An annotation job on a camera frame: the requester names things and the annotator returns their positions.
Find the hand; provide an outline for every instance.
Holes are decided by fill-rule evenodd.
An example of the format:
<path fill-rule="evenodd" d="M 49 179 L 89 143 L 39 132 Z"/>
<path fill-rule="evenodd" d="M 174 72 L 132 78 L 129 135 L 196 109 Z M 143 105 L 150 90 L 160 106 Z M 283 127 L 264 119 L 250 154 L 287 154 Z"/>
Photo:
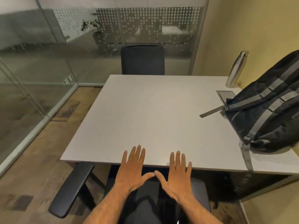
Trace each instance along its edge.
<path fill-rule="evenodd" d="M 180 151 L 176 152 L 176 163 L 174 163 L 174 152 L 170 154 L 170 166 L 168 181 L 165 180 L 164 176 L 159 172 L 155 171 L 156 177 L 159 179 L 164 191 L 173 199 L 180 204 L 181 200 L 192 196 L 191 187 L 191 169 L 192 163 L 189 162 L 188 169 L 186 171 L 186 158 L 185 154 L 182 154 L 182 163 L 180 159 Z"/>
<path fill-rule="evenodd" d="M 138 145 L 132 148 L 132 151 L 127 160 L 127 150 L 123 153 L 123 159 L 121 166 L 117 172 L 115 179 L 115 186 L 121 187 L 128 191 L 128 193 L 136 190 L 144 184 L 144 182 L 151 177 L 154 177 L 155 174 L 152 172 L 146 173 L 141 176 L 142 166 L 145 158 L 145 148 L 142 149 L 140 155 L 141 145 Z"/>

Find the forearm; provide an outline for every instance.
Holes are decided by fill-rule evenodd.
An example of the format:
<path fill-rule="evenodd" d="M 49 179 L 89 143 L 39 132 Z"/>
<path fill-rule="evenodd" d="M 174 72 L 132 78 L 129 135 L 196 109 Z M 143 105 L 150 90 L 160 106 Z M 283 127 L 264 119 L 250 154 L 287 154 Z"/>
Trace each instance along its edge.
<path fill-rule="evenodd" d="M 128 195 L 128 189 L 114 185 L 83 224 L 116 224 Z"/>
<path fill-rule="evenodd" d="M 192 224 L 222 224 L 194 196 L 178 201 Z"/>

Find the table top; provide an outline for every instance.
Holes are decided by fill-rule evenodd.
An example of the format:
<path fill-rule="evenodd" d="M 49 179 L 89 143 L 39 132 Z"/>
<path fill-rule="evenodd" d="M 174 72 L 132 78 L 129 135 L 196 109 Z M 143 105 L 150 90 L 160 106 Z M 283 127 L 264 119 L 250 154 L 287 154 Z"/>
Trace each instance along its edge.
<path fill-rule="evenodd" d="M 240 139 L 219 112 L 222 76 L 110 75 L 61 159 L 119 164 L 124 150 L 146 148 L 144 165 L 169 166 L 180 150 L 194 169 L 246 171 Z M 298 174 L 293 152 L 253 154 L 255 172 Z"/>

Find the plant pot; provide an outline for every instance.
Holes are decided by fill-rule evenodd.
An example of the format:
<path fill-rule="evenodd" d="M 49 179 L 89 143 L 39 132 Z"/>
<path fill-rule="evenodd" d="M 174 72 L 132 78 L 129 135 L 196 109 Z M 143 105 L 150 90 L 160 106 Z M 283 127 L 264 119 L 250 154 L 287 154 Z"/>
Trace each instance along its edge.
<path fill-rule="evenodd" d="M 107 43 L 105 41 L 105 35 L 101 31 L 97 31 L 93 33 L 93 38 L 95 40 L 95 44 L 97 45 L 98 50 L 100 53 L 107 54 Z"/>

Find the strap buckle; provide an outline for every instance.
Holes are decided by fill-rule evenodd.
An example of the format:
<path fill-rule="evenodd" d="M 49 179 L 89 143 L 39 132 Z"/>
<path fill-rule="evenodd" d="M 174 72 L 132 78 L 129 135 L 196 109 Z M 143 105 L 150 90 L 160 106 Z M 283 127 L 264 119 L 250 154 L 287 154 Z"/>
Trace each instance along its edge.
<path fill-rule="evenodd" d="M 251 141 L 252 141 L 252 137 L 251 136 L 248 136 L 248 135 L 246 135 L 244 138 L 243 138 L 243 143 L 244 144 L 249 144 Z"/>

